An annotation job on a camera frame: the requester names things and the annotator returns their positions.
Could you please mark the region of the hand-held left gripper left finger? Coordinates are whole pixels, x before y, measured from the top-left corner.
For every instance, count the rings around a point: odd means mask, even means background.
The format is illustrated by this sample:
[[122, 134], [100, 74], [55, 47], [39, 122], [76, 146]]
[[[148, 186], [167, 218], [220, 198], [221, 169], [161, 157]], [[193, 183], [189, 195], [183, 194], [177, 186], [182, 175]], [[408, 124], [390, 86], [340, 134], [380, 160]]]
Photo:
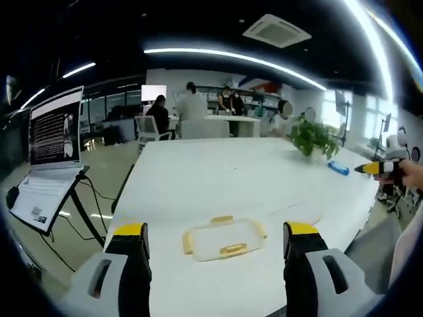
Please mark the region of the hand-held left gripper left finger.
[[126, 224], [74, 273], [61, 310], [66, 316], [149, 316], [151, 280], [148, 226]]

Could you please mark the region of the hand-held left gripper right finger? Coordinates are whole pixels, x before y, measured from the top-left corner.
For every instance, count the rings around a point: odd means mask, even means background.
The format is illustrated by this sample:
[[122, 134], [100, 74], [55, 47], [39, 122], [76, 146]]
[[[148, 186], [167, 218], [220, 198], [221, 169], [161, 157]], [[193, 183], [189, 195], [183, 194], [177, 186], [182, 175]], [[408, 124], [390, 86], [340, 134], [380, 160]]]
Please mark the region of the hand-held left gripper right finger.
[[367, 316], [383, 298], [309, 223], [284, 223], [284, 281], [287, 316]]

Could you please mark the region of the person's right hand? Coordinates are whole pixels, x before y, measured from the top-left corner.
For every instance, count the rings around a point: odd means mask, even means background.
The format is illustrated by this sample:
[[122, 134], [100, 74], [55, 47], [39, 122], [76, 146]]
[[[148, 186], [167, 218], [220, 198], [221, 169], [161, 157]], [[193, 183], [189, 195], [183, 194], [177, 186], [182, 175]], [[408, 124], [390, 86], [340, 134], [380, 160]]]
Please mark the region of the person's right hand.
[[396, 184], [404, 185], [408, 188], [416, 188], [420, 191], [423, 190], [422, 184], [422, 166], [415, 164], [409, 160], [402, 160], [399, 163], [399, 168], [402, 171], [401, 181], [393, 176], [376, 175], [374, 179], [380, 184]]

